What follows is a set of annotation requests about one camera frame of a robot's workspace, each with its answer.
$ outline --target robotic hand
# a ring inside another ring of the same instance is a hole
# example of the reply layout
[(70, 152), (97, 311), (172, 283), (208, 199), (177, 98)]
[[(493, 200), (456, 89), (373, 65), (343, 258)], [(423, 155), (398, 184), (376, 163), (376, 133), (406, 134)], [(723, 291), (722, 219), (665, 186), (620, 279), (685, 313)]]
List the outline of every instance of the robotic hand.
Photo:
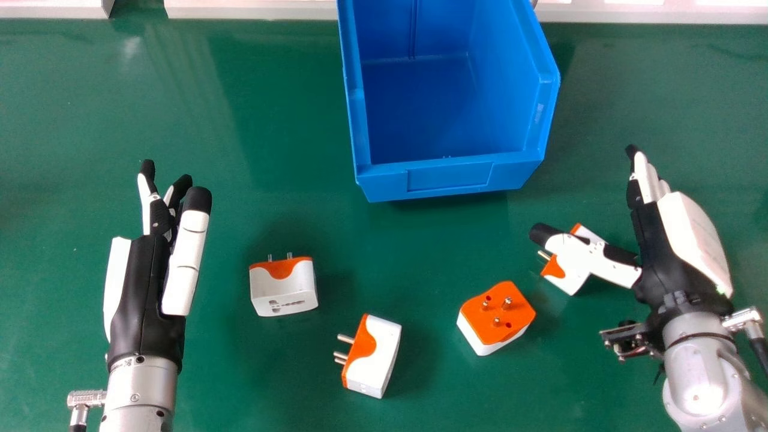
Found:
[(602, 331), (620, 361), (649, 354), (664, 362), (663, 399), (682, 431), (767, 431), (768, 398), (750, 380), (734, 334), (744, 330), (768, 374), (768, 347), (756, 308), (733, 312), (733, 285), (712, 221), (670, 190), (634, 146), (627, 186), (642, 273), (632, 285), (650, 307), (644, 323)]
[(144, 235), (114, 238), (104, 284), (107, 391), (73, 391), (69, 430), (85, 432), (88, 411), (103, 407), (101, 432), (173, 429), (184, 328), (203, 255), (211, 194), (183, 175), (163, 198), (154, 162), (138, 175)]

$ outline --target power adapter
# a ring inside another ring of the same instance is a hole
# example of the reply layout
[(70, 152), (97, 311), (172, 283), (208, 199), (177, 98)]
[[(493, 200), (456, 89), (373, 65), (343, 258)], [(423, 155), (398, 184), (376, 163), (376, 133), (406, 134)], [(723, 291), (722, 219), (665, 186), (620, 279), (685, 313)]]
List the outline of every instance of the power adapter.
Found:
[(467, 300), (456, 325), (475, 353), (484, 356), (522, 336), (535, 317), (517, 286), (503, 281)]
[(339, 334), (340, 341), (352, 345), (349, 354), (333, 352), (336, 363), (344, 366), (342, 385), (381, 399), (395, 366), (401, 330), (400, 324), (364, 314), (354, 338)]
[(261, 317), (298, 314), (318, 306), (312, 258), (288, 253), (287, 259), (256, 263), (249, 268), (250, 300)]

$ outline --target blue storage container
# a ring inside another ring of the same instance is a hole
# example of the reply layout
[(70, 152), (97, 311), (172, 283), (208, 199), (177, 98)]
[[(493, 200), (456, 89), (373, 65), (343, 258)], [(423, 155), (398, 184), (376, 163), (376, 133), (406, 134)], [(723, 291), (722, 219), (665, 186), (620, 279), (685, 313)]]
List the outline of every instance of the blue storage container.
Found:
[(368, 201), (520, 188), (560, 75), (528, 0), (338, 0), (355, 177)]

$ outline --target plug pin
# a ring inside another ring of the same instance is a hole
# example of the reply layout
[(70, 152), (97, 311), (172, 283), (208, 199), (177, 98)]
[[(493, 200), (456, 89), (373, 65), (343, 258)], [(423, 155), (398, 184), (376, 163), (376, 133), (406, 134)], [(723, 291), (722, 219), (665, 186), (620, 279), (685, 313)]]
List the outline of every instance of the plug pin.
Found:
[(338, 334), (336, 335), (336, 339), (342, 342), (346, 342), (347, 344), (350, 344), (350, 345), (355, 343), (355, 339), (347, 336), (346, 334)]

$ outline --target green tabletop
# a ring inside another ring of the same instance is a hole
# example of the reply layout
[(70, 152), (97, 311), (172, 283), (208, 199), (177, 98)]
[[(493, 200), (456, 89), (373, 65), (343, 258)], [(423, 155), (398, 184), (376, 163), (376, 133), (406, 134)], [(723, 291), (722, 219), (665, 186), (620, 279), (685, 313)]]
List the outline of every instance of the green tabletop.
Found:
[[(674, 430), (650, 358), (598, 336), (647, 307), (538, 276), (539, 221), (636, 249), (624, 147), (709, 213), (737, 307), (768, 312), (768, 28), (545, 25), (562, 73), (547, 157), (520, 191), (369, 204), (355, 185), (336, 24), (0, 21), (0, 429), (64, 430), (70, 390), (106, 385), (110, 239), (141, 233), (136, 174), (214, 194), (187, 323), (176, 430)], [(320, 306), (257, 317), (248, 265), (314, 257)], [(538, 312), (477, 357), (455, 325), (513, 280)], [(332, 352), (363, 313), (403, 326), (382, 400)], [(740, 340), (758, 384), (768, 380)], [(98, 414), (91, 423), (98, 422)]]

